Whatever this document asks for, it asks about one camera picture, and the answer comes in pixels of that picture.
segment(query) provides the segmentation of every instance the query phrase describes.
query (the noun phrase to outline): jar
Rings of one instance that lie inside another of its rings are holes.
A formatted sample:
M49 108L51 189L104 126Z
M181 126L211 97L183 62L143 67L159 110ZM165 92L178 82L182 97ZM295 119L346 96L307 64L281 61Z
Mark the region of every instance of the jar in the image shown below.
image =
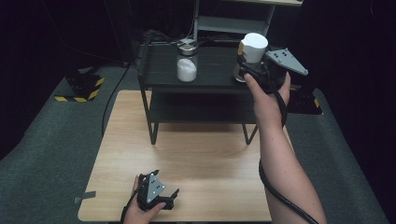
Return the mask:
M198 43L189 38L177 41L177 78L183 82L194 81L197 77Z

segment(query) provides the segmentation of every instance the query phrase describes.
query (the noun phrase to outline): glass jar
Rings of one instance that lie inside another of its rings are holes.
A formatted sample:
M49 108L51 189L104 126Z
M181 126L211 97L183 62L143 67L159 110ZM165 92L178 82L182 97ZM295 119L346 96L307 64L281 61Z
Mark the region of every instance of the glass jar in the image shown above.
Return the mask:
M198 43L184 38L177 41L177 78L183 82L194 81L197 77Z

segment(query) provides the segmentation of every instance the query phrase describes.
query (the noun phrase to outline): white cup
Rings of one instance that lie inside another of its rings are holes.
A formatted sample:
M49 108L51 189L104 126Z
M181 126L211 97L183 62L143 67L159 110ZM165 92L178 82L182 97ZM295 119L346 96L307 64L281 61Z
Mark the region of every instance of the white cup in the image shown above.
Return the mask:
M239 43L238 54L244 55L247 63L258 63L268 46L268 40L263 35L250 33Z

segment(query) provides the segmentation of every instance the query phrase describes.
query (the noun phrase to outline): shelf top surface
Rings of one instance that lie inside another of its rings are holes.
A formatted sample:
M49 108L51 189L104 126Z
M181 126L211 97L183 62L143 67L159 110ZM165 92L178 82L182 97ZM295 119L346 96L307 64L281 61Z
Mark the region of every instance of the shelf top surface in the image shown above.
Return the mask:
M198 48L196 79L182 82L177 78L177 48L169 45L151 46L148 47L142 74L147 87L245 90L246 83L238 82L233 77L236 55L237 48Z

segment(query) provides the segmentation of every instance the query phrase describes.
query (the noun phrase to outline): hand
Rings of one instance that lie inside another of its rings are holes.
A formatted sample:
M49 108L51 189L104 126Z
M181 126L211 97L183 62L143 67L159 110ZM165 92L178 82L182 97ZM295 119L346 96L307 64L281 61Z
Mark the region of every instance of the hand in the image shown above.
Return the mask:
M134 191L139 186L139 177L134 179ZM141 210L137 204L137 194L132 199L131 205L126 212L123 224L148 224L164 207L166 203L158 203L147 212Z
M245 81L254 98L254 114L260 128L282 127L282 118L276 98L273 94L266 94L257 81L250 75L245 74ZM287 105L290 98L290 75L286 73L285 82L278 91Z

